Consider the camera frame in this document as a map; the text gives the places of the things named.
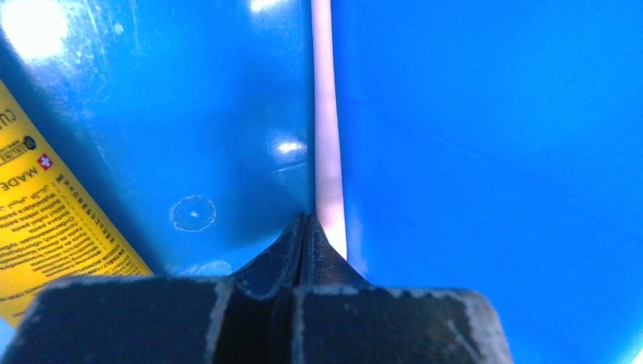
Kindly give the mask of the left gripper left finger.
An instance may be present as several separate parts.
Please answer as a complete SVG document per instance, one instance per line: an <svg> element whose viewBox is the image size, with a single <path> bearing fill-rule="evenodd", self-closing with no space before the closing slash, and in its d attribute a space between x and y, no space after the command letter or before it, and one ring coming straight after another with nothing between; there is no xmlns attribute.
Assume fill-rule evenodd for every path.
<svg viewBox="0 0 643 364"><path fill-rule="evenodd" d="M306 218L227 277L62 278L29 306L3 363L288 363Z"/></svg>

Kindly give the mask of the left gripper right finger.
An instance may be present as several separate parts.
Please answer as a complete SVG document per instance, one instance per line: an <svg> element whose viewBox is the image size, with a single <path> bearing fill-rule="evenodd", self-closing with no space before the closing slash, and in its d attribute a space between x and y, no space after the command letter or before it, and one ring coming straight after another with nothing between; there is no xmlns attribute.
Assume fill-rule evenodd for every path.
<svg viewBox="0 0 643 364"><path fill-rule="evenodd" d="M294 363L510 363L499 315L474 290L370 284L304 225L292 296Z"/></svg>

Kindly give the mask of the pink toothbrush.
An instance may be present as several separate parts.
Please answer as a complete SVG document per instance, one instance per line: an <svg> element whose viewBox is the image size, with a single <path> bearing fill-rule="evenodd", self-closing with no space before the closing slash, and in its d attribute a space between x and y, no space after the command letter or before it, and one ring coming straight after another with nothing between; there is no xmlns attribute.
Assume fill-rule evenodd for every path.
<svg viewBox="0 0 643 364"><path fill-rule="evenodd" d="M315 211L330 245L348 257L331 2L311 2L315 92Z"/></svg>

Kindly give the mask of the blue three-compartment bin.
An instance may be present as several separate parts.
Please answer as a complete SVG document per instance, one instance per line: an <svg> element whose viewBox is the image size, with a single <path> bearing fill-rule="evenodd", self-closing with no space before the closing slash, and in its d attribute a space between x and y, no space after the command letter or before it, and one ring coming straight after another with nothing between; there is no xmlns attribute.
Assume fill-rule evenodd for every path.
<svg viewBox="0 0 643 364"><path fill-rule="evenodd" d="M1 79L158 275L315 211L312 1L3 1ZM330 1L348 262L517 363L642 360L642 3Z"/></svg>

